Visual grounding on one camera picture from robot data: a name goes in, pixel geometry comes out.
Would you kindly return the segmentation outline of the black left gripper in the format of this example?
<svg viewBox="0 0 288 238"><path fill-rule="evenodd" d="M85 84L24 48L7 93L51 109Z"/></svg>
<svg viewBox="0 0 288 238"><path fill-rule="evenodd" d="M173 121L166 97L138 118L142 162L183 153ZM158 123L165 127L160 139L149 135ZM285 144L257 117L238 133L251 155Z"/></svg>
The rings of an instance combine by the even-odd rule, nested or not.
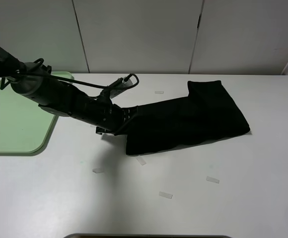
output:
<svg viewBox="0 0 288 238"><path fill-rule="evenodd" d="M96 104L99 116L95 133L99 135L127 135L138 114L138 106L120 108L115 104Z"/></svg>

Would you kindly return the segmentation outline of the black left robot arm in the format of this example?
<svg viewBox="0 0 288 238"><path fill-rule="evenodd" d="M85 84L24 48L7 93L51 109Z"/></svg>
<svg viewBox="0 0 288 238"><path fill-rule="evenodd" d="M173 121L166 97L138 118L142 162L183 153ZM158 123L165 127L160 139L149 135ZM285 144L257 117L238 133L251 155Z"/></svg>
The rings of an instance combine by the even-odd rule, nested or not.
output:
<svg viewBox="0 0 288 238"><path fill-rule="evenodd" d="M13 91L51 114L70 117L97 127L98 134L127 134L128 125L138 109L121 108L111 101L112 93L131 89L121 87L129 74L110 86L101 86L51 74L43 58L23 63L0 47L0 89L11 86Z"/></svg>

